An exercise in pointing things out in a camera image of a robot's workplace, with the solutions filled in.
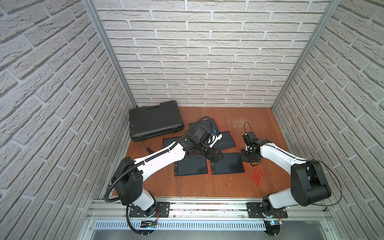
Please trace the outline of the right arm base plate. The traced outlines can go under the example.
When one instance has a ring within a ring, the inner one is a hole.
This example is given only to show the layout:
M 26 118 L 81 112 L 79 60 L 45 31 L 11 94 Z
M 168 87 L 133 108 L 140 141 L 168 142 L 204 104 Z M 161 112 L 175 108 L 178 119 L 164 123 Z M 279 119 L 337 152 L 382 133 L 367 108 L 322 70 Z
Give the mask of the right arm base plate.
M 288 214 L 285 208 L 273 208 L 268 202 L 248 202 L 246 203 L 248 216 L 250 219 L 286 219 Z

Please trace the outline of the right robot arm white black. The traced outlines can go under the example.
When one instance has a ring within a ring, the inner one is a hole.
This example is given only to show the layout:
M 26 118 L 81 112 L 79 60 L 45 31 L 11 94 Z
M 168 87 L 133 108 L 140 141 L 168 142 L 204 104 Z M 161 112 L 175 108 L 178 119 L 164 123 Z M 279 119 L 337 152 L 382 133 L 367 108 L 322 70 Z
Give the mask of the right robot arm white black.
M 286 207 L 305 207 L 331 197 L 331 188 L 318 161 L 297 157 L 267 139 L 258 139 L 254 132 L 245 133 L 243 140 L 246 146 L 241 150 L 243 162 L 260 164 L 265 158 L 290 175 L 290 188 L 263 197 L 260 209 L 264 217 L 282 218 Z

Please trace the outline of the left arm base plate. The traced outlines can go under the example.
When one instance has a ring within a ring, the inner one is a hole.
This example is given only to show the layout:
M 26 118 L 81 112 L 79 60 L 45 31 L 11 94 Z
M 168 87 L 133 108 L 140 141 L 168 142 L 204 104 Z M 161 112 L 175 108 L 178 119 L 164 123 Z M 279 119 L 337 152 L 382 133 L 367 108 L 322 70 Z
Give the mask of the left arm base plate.
M 130 218 L 167 218 L 170 212 L 170 202 L 155 202 L 147 210 L 142 210 L 139 206 L 133 205 L 130 208 Z

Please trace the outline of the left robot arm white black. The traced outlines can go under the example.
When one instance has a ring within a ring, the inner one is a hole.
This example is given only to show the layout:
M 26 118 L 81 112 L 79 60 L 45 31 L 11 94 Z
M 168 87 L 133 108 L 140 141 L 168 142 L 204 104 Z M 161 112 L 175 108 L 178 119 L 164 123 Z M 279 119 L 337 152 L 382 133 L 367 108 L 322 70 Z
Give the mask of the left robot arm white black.
M 192 154 L 202 155 L 212 163 L 220 161 L 223 154 L 214 145 L 221 138 L 220 131 L 213 132 L 204 126 L 196 131 L 190 128 L 177 141 L 157 152 L 135 160 L 124 158 L 106 189 L 105 202 L 120 201 L 124 206 L 140 208 L 146 217 L 152 216 L 158 204 L 153 195 L 143 188 L 143 182 L 159 170 Z

